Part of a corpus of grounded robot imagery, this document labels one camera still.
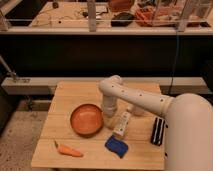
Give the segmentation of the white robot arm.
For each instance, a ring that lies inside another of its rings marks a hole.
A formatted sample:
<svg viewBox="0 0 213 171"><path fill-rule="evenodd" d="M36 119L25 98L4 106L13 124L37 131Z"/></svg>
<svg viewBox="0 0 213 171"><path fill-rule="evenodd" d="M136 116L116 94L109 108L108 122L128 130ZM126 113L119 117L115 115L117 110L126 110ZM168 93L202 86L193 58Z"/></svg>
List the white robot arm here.
<svg viewBox="0 0 213 171"><path fill-rule="evenodd" d="M117 99L165 119L165 171L213 171L213 106L203 97L185 93L176 97L123 86L120 76L102 80L101 108L112 117Z"/></svg>

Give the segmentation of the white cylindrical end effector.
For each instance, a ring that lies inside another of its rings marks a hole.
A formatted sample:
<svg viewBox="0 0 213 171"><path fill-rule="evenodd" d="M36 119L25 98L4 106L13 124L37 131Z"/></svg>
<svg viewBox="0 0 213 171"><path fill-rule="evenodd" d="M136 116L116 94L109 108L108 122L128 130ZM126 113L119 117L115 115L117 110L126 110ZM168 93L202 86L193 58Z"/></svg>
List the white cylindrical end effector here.
<svg viewBox="0 0 213 171"><path fill-rule="evenodd" d="M102 105L101 109L103 111L105 126L109 129L113 129L116 122L115 114L117 112L117 108L115 106L109 107L106 105Z"/></svg>

